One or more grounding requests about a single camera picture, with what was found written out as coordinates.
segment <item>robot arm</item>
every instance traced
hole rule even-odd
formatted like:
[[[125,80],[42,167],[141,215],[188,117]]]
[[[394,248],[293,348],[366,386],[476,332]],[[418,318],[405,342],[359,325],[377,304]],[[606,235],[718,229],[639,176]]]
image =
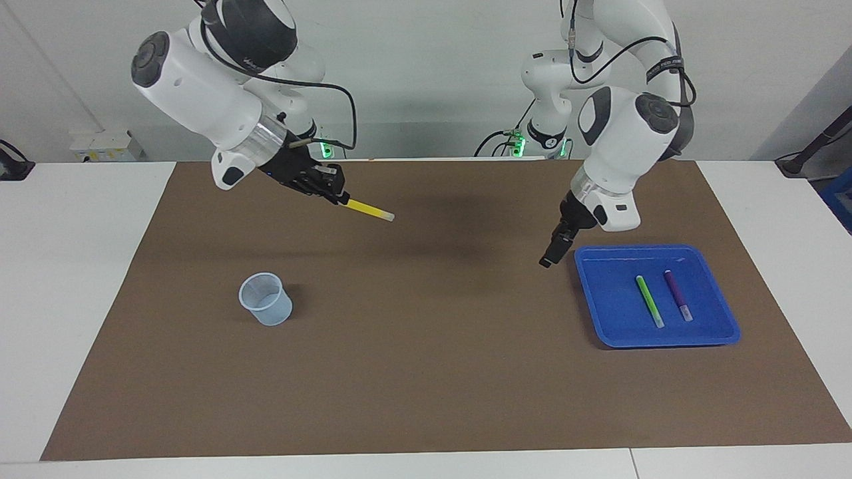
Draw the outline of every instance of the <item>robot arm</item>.
[[[319,56],[298,48],[296,24],[281,0],[211,0],[186,28],[147,38],[131,76],[151,103],[216,146],[211,163],[219,188],[260,169],[289,188],[346,205],[343,171],[308,153],[316,128],[304,99],[291,89],[279,97],[278,85],[261,85],[216,57],[250,73],[271,69],[302,81],[325,75]]]
[[[648,88],[635,93],[605,86],[581,108],[579,128],[591,146],[591,155],[562,201],[560,223],[540,262],[546,268],[564,257],[580,229],[598,224],[606,231],[638,227],[640,217],[632,193],[636,181],[657,161],[680,154],[680,148],[692,136],[691,109],[684,103],[683,59],[675,27],[662,1],[578,0],[575,8],[576,14],[566,15],[562,27],[568,50],[561,55],[567,57],[567,64],[552,61],[548,70],[567,70],[570,81],[562,80],[568,81],[567,88],[588,88],[601,82],[607,71],[596,62],[603,56],[599,44],[603,36],[639,59],[648,70]],[[583,39],[584,32],[591,40]],[[530,136],[535,140],[541,132],[539,126],[544,124],[551,128],[545,133],[553,135],[562,127],[559,133],[564,135],[564,108],[556,121],[556,115],[547,114],[552,95],[542,95],[541,88],[532,90],[536,103],[543,105],[533,112],[527,126]],[[548,150],[558,142],[540,144]]]

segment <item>brown table mat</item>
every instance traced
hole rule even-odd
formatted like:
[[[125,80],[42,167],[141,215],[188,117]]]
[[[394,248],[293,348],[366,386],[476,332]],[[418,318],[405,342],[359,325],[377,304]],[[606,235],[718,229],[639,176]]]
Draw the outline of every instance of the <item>brown table mat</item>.
[[[852,441],[695,164],[640,181],[639,229],[577,247],[697,246],[742,339],[604,346],[573,258],[538,265],[578,167],[347,164],[387,223],[177,165],[42,459]],[[294,299],[281,326],[237,301],[260,271]]]

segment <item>blue tray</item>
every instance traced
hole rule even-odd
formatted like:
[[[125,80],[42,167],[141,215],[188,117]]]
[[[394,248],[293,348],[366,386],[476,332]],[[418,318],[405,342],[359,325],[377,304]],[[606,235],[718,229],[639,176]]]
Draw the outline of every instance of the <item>blue tray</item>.
[[[740,340],[740,327],[701,253],[689,245],[585,246],[576,251],[597,336],[613,348],[711,346]],[[670,269],[693,320],[686,322],[663,272]],[[654,325],[636,276],[648,283],[664,328]]]

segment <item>plastic cup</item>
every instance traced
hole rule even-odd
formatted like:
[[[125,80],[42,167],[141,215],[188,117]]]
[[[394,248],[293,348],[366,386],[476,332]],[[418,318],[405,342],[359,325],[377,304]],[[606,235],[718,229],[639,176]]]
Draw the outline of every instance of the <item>plastic cup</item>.
[[[281,279],[272,273],[258,273],[239,288],[239,303],[264,326],[277,326],[293,312],[293,302]]]

